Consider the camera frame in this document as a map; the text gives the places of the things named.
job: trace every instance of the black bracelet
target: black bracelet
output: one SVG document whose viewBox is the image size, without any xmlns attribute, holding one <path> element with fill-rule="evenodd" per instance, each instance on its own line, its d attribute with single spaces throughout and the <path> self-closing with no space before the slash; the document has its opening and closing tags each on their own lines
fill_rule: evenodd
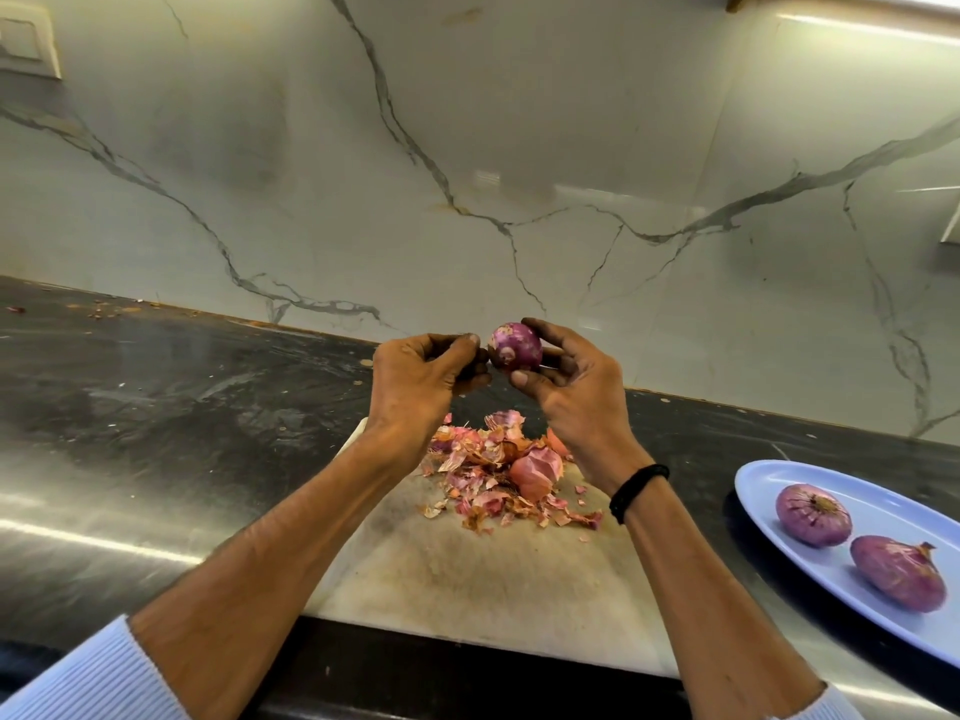
<svg viewBox="0 0 960 720">
<path fill-rule="evenodd" d="M 643 492 L 647 483 L 658 475 L 669 480 L 670 468 L 665 464 L 648 464 L 634 472 L 627 482 L 620 485 L 620 489 L 609 499 L 609 511 L 616 518 L 616 522 L 623 525 L 623 514 L 627 512 L 627 508 Z"/>
</svg>

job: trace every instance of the light blue sleeve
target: light blue sleeve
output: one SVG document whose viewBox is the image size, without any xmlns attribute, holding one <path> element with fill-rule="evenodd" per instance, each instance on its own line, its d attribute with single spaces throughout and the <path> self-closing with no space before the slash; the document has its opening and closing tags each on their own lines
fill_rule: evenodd
<svg viewBox="0 0 960 720">
<path fill-rule="evenodd" d="M 863 715 L 843 692 L 828 684 L 817 702 L 789 720 L 863 720 Z"/>
<path fill-rule="evenodd" d="M 190 720 L 121 616 L 0 704 L 0 720 Z"/>
</svg>

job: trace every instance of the person's right hand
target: person's right hand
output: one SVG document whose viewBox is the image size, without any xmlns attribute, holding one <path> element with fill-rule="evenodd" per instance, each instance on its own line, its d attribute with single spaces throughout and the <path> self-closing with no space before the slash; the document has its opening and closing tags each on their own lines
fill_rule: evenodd
<svg viewBox="0 0 960 720">
<path fill-rule="evenodd" d="M 523 323 L 558 348 L 543 350 L 538 372 L 511 373 L 510 384 L 537 401 L 586 479 L 612 496 L 653 464 L 630 429 L 620 364 L 570 328 L 538 318 Z"/>
</svg>

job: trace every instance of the oval plate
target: oval plate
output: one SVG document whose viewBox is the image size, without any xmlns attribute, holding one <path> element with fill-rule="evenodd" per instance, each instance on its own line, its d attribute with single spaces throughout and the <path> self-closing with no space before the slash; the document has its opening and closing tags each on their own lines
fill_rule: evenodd
<svg viewBox="0 0 960 720">
<path fill-rule="evenodd" d="M 775 505 L 781 490 L 794 483 L 815 485 L 844 504 L 853 521 L 850 540 L 835 548 L 812 548 L 784 531 Z M 736 472 L 734 485 L 747 515 L 810 578 L 891 634 L 960 668 L 960 523 L 885 487 L 803 462 L 748 462 Z M 935 545 L 933 560 L 946 582 L 946 603 L 926 614 L 910 611 L 864 580 L 850 544 L 870 535 Z"/>
</svg>

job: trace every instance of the hand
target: hand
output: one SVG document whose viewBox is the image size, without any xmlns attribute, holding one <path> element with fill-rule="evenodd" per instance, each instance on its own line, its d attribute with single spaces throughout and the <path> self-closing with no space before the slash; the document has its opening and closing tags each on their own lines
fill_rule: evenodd
<svg viewBox="0 0 960 720">
<path fill-rule="evenodd" d="M 510 384 L 539 403 L 586 479 L 612 496 L 653 465 L 630 429 L 620 364 L 570 328 L 538 318 L 523 323 L 559 348 L 546 347 L 538 372 L 514 371 Z"/>
<path fill-rule="evenodd" d="M 366 432 L 386 436 L 395 459 L 413 472 L 450 399 L 488 386 L 489 356 L 480 338 L 424 334 L 381 343 L 373 354 L 373 394 Z"/>
</svg>

